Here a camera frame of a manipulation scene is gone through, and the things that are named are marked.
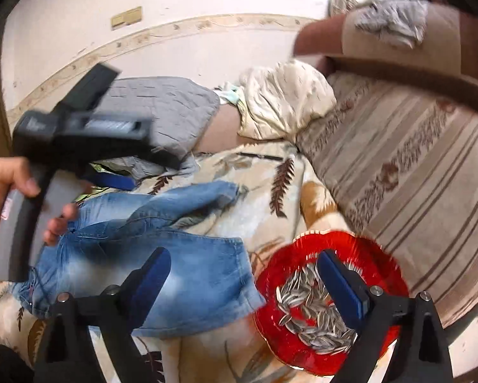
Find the person's left hand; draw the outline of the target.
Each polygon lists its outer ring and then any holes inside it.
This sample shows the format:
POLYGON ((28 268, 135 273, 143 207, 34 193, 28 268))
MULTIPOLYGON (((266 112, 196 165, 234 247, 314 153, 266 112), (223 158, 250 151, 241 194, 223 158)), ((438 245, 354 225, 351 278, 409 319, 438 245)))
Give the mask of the person's left hand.
MULTIPOLYGON (((41 192, 36 180, 31 176, 29 162, 24 157, 0 157, 0 220, 6 198, 11 190, 18 190, 27 197, 36 197, 41 192)), ((78 214, 74 203, 63 207, 61 216, 48 222, 43 233, 43 240, 48 245, 55 245, 60 236, 66 233, 68 222, 78 214)))

